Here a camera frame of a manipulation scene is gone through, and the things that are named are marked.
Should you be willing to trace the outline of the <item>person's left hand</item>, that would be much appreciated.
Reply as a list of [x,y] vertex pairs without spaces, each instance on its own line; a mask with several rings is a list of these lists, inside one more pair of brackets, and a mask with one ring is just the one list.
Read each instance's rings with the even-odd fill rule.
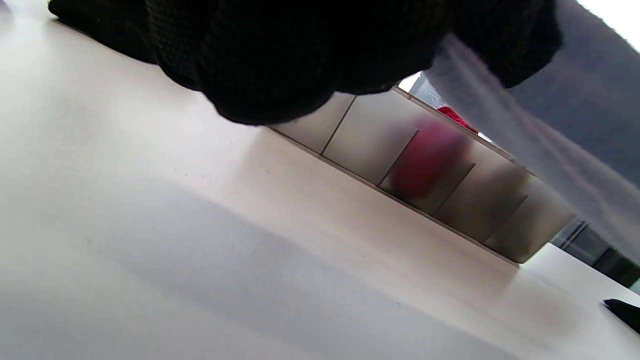
[[453,35],[505,88],[562,45],[555,0],[148,0],[160,68],[220,116],[270,126],[389,91]]

